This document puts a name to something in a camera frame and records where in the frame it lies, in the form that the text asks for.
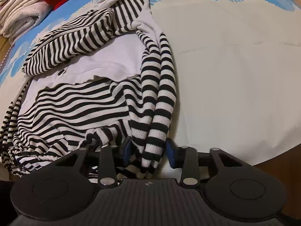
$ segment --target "bedsheet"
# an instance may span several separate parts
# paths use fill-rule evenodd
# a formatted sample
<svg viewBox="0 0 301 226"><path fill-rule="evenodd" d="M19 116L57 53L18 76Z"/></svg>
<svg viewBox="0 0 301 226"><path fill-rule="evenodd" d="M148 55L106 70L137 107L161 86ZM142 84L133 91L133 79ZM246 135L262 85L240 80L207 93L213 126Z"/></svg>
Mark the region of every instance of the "bedsheet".
<svg viewBox="0 0 301 226"><path fill-rule="evenodd" d="M98 0L70 0L10 51L0 75L0 116L30 77L22 64L49 31ZM150 0L173 51L179 146L224 149L258 164L301 143L301 9L293 0ZM161 173L171 174L167 162Z"/></svg>

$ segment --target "screw head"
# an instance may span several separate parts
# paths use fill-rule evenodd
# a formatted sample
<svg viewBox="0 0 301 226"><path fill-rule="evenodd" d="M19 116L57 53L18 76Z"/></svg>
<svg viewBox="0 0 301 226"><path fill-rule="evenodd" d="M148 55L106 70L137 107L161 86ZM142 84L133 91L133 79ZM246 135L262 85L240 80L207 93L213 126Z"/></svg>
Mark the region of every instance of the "screw head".
<svg viewBox="0 0 301 226"><path fill-rule="evenodd" d="M152 186L153 184L154 184L154 183L151 182L151 181L148 181L148 182L145 183L146 186Z"/></svg>
<svg viewBox="0 0 301 226"><path fill-rule="evenodd" d="M196 185L198 181L193 177L187 177L186 179L183 180L183 183L186 185Z"/></svg>
<svg viewBox="0 0 301 226"><path fill-rule="evenodd" d="M104 177L100 180L100 183L102 185L112 185L113 183L115 183L115 179L111 177Z"/></svg>

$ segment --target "stack of folded clothes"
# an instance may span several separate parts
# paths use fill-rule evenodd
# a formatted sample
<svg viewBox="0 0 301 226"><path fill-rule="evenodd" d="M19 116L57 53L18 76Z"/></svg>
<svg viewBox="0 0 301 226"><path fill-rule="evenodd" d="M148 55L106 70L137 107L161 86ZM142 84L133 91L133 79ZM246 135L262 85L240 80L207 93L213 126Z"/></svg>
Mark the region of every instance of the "stack of folded clothes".
<svg viewBox="0 0 301 226"><path fill-rule="evenodd" d="M51 9L45 0L0 0L0 34L13 45L40 24Z"/></svg>

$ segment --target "circular mount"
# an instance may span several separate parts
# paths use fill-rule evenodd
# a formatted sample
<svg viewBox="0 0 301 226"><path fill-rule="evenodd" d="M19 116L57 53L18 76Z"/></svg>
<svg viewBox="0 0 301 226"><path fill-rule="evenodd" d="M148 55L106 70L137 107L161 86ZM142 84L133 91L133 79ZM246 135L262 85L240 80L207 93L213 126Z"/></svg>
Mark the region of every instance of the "circular mount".
<svg viewBox="0 0 301 226"><path fill-rule="evenodd" d="M239 221L263 221L280 212L284 187L274 177L252 166L223 167L204 189L211 207Z"/></svg>
<svg viewBox="0 0 301 226"><path fill-rule="evenodd" d="M55 221L84 210L94 196L91 182L71 167L52 167L20 178L11 190L15 209L30 218Z"/></svg>
<svg viewBox="0 0 301 226"><path fill-rule="evenodd" d="M115 179L113 179L111 177L104 177L100 180L100 183L105 186L112 185L115 183Z"/></svg>
<svg viewBox="0 0 301 226"><path fill-rule="evenodd" d="M196 185L198 181L193 177L187 177L183 180L183 184L186 185Z"/></svg>

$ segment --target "black plastic base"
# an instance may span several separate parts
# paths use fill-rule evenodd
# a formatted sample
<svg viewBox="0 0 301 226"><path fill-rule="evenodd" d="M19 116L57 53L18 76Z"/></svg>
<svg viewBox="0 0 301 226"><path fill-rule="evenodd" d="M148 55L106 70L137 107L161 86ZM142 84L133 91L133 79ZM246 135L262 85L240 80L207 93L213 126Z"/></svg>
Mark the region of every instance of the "black plastic base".
<svg viewBox="0 0 301 226"><path fill-rule="evenodd" d="M42 222L20 216L12 226L283 226L273 218L238 222L213 211L196 189L180 187L175 179L125 179L112 189L102 189L83 212L59 221Z"/></svg>

